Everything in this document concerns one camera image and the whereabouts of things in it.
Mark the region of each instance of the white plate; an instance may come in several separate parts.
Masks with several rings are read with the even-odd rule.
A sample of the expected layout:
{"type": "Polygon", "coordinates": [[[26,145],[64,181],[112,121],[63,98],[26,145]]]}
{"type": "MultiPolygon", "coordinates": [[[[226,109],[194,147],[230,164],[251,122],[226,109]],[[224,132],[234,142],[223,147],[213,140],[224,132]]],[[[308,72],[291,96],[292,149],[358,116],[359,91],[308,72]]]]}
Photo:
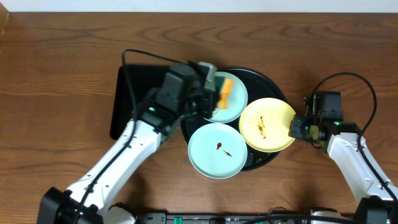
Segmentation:
{"type": "Polygon", "coordinates": [[[212,123],[193,133],[188,144],[188,155],[192,165],[201,174],[225,179],[243,168],[248,149],[237,130],[226,124],[212,123]]]}
{"type": "Polygon", "coordinates": [[[214,123],[227,123],[238,118],[248,105],[248,91],[243,82],[236,76],[228,72],[216,72],[216,77],[226,77],[234,80],[231,93],[229,94],[226,103],[227,109],[216,110],[213,116],[208,121],[214,123]]]}

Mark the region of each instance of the tabletop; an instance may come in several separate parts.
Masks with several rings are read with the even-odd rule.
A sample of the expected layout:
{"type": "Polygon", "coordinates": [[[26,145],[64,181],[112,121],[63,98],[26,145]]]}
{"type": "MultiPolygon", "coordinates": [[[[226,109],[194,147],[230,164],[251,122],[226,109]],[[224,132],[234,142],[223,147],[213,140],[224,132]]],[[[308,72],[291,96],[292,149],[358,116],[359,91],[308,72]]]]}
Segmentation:
{"type": "MultiPolygon", "coordinates": [[[[364,137],[398,182],[397,20],[396,14],[11,13],[0,41],[0,222],[35,222],[51,186],[65,190],[114,144],[109,127],[126,48],[257,70],[301,114],[303,97],[322,78],[362,74],[379,100],[364,137]]],[[[164,62],[131,55],[128,63],[164,62]]],[[[334,78],[322,90],[340,91],[345,120],[365,124],[373,102],[361,80],[334,78]]],[[[260,169],[213,180],[191,165],[180,131],[138,168],[115,202],[137,213],[356,209],[337,165],[303,141],[260,169]]]]}

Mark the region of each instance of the white wall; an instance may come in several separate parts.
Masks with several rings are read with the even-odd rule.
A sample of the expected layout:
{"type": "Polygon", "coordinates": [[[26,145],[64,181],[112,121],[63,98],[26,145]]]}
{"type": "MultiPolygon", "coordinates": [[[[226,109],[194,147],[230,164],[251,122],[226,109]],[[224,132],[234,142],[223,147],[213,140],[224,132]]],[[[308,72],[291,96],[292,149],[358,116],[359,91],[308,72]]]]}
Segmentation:
{"type": "Polygon", "coordinates": [[[398,12],[398,0],[0,0],[10,12],[398,12]]]}

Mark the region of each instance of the brown stain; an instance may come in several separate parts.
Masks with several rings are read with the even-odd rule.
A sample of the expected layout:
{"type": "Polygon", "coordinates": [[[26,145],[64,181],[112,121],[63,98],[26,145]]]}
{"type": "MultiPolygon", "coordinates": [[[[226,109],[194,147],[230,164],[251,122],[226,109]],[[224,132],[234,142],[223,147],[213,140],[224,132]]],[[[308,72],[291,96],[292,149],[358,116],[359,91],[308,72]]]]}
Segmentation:
{"type": "Polygon", "coordinates": [[[265,138],[266,138],[266,134],[265,134],[265,132],[264,132],[265,126],[264,126],[264,121],[262,120],[262,116],[260,117],[260,120],[261,120],[261,121],[257,123],[257,127],[258,127],[259,130],[260,130],[261,136],[263,137],[263,139],[265,139],[265,138]]]}
{"type": "Polygon", "coordinates": [[[225,151],[225,150],[223,150],[223,151],[225,152],[225,154],[226,154],[227,156],[232,157],[232,155],[231,155],[229,152],[227,152],[227,151],[225,151]]]}

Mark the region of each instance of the stack of plates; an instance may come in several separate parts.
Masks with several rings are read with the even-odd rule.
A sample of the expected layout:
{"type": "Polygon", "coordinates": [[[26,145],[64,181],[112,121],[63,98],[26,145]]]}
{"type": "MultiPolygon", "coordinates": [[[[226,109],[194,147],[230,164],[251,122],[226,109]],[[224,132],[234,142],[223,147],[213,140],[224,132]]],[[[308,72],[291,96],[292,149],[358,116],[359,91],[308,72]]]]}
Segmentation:
{"type": "Polygon", "coordinates": [[[183,120],[181,127],[196,170],[224,179],[263,166],[289,146],[295,112],[278,87],[254,71],[232,68],[216,77],[234,80],[228,108],[214,111],[211,119],[183,120]]]}

